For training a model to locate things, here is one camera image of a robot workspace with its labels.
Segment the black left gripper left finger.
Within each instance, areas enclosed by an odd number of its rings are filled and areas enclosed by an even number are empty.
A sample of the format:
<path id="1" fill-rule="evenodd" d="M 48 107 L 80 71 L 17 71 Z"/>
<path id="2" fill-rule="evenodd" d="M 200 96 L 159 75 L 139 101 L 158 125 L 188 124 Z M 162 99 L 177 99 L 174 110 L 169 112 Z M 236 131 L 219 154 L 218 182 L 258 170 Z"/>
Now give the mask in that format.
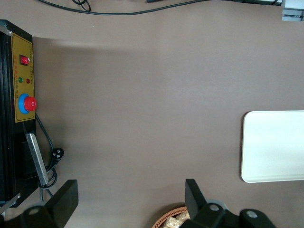
<path id="1" fill-rule="evenodd" d="M 22 228 L 63 228 L 79 203 L 77 180 L 65 184 L 43 205 L 28 208 L 20 216 Z"/>

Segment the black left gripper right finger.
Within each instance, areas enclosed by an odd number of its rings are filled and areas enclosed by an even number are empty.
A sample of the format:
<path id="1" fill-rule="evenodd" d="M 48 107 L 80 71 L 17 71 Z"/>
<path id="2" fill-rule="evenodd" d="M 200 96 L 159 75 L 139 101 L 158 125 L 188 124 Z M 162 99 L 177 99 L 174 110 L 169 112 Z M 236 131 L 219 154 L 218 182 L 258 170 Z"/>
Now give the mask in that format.
<path id="1" fill-rule="evenodd" d="M 256 209 L 243 209 L 239 215 L 217 201 L 207 201 L 194 179 L 185 180 L 185 205 L 190 215 L 182 228 L 274 228 L 266 214 Z"/>

